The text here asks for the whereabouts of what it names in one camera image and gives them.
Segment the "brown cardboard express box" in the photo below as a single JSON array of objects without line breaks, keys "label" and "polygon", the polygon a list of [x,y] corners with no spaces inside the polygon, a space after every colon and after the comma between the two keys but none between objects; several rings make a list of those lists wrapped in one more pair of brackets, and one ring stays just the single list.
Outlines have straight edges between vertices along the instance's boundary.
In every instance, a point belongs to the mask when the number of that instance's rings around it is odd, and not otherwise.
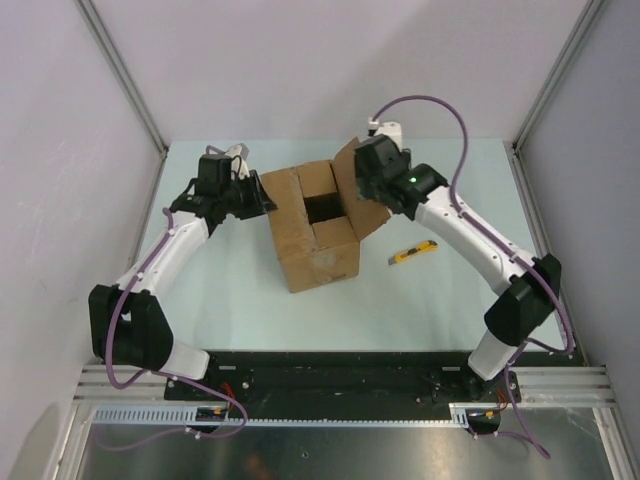
[{"label": "brown cardboard express box", "polygon": [[331,160],[261,176],[277,209],[268,213],[275,251],[290,292],[356,277],[361,242],[389,219],[386,207],[358,197],[355,148],[347,143]]}]

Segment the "yellow utility knife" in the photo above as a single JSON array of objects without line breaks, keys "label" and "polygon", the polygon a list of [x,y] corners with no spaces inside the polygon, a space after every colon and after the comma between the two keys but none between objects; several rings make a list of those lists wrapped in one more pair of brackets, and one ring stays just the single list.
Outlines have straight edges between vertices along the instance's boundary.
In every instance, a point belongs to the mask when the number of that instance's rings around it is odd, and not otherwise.
[{"label": "yellow utility knife", "polygon": [[402,250],[402,251],[398,251],[396,253],[394,253],[389,259],[388,259],[388,265],[392,266],[392,265],[397,265],[400,263],[403,263],[413,257],[419,256],[421,254],[425,254],[431,251],[436,251],[439,248],[439,245],[436,241],[434,240],[426,240],[424,242],[421,242],[419,244],[413,245],[408,249]]}]

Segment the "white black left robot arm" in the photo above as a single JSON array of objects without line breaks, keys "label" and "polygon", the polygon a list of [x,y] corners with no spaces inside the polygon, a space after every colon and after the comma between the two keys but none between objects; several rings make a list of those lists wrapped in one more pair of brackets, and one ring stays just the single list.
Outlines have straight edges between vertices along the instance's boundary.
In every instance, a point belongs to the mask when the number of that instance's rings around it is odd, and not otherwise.
[{"label": "white black left robot arm", "polygon": [[276,210],[259,175],[249,168],[248,148],[207,148],[195,177],[163,213],[167,225],[150,250],[111,285],[96,285],[88,297],[93,353],[109,366],[186,378],[197,398],[214,397],[220,374],[209,354],[176,339],[162,297],[190,257],[228,216],[246,220]]}]

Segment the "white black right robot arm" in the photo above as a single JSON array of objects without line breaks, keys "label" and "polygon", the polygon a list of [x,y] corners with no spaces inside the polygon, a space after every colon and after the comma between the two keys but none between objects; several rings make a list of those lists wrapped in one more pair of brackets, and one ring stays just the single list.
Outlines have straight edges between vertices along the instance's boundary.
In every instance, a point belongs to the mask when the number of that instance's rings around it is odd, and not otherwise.
[{"label": "white black right robot arm", "polygon": [[537,258],[512,245],[476,217],[448,181],[427,164],[413,166],[411,153],[386,135],[355,149],[358,193],[433,231],[458,252],[496,294],[484,315],[486,331],[461,376],[463,393],[484,401],[497,389],[496,376],[519,348],[559,308],[561,264],[551,254]]}]

